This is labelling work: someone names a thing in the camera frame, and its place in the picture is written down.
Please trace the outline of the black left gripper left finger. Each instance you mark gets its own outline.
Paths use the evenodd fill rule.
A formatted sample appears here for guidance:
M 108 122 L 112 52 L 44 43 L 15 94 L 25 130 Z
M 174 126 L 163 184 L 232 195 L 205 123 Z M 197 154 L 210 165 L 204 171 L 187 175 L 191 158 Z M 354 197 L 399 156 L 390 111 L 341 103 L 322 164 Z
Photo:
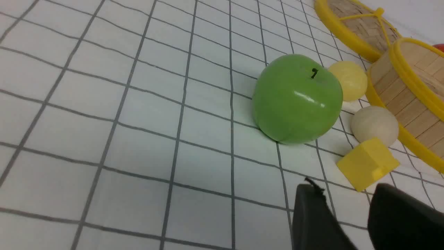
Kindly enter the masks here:
M 294 250 L 356 250 L 326 202 L 324 189 L 313 180 L 296 189 L 293 214 Z

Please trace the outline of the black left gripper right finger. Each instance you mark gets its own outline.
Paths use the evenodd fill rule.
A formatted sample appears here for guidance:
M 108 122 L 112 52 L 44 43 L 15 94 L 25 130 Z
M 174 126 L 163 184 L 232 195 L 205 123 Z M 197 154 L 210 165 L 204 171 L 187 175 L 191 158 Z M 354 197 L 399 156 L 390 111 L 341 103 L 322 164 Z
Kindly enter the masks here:
M 389 184 L 377 184 L 368 214 L 376 250 L 442 250 L 444 214 Z

